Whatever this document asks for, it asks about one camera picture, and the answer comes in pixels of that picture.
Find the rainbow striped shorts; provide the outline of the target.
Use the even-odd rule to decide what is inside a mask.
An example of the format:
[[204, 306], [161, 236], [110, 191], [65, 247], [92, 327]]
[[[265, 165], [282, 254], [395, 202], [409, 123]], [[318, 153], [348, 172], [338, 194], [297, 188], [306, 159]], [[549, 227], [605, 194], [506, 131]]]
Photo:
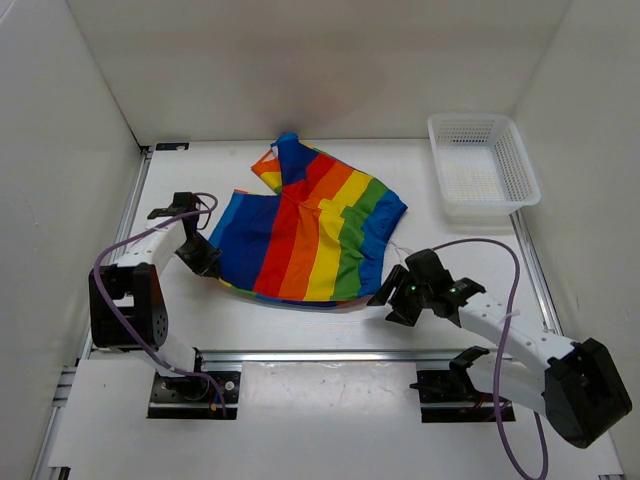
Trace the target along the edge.
[[376, 177], [281, 135], [252, 167], [270, 189], [233, 192], [209, 241], [223, 285], [290, 305], [334, 307], [375, 294], [407, 210]]

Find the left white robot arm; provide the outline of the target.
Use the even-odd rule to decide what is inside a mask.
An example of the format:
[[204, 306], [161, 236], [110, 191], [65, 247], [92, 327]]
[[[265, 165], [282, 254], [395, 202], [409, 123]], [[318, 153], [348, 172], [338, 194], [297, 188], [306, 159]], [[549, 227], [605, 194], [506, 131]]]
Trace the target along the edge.
[[221, 250], [198, 230], [195, 219], [149, 220], [145, 230], [113, 246], [126, 247], [109, 265], [89, 273], [91, 336], [96, 347], [134, 352], [158, 373], [175, 377], [188, 400], [206, 395], [210, 377], [197, 363], [197, 349], [170, 332], [160, 276], [173, 257], [195, 275], [217, 278]]

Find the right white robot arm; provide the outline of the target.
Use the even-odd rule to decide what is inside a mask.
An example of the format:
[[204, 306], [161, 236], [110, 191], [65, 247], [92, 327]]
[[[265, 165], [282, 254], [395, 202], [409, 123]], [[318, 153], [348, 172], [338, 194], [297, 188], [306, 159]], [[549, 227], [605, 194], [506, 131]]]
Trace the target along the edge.
[[425, 310], [503, 349], [472, 346], [447, 372], [419, 380], [414, 389], [440, 400], [471, 401], [496, 393], [545, 417], [578, 448], [590, 446], [632, 410], [632, 401], [605, 345], [557, 335], [509, 314], [476, 281], [454, 279], [432, 249], [393, 267], [369, 305], [390, 305], [387, 320], [412, 327]]

